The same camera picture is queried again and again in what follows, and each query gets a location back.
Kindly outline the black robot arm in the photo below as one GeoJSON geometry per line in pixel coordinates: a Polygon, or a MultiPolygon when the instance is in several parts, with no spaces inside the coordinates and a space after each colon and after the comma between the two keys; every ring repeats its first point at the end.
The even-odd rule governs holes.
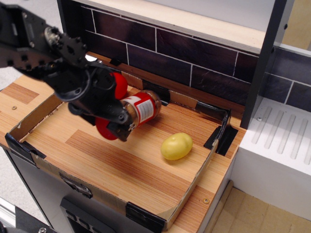
{"type": "Polygon", "coordinates": [[[133,119],[115,97],[112,70],[86,59],[81,38],[60,32],[18,5],[1,4],[0,66],[45,82],[72,114],[91,124],[105,119],[114,136],[127,140],[133,119]]]}

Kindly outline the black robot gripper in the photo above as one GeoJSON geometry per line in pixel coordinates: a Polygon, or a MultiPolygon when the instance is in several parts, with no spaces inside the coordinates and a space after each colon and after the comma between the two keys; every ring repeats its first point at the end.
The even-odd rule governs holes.
{"type": "Polygon", "coordinates": [[[92,126],[97,117],[110,121],[107,128],[126,142],[134,123],[126,123],[129,114],[121,100],[115,98],[116,82],[111,72],[103,65],[89,65],[86,69],[60,67],[52,73],[52,88],[59,99],[68,102],[73,115],[92,126]]]}

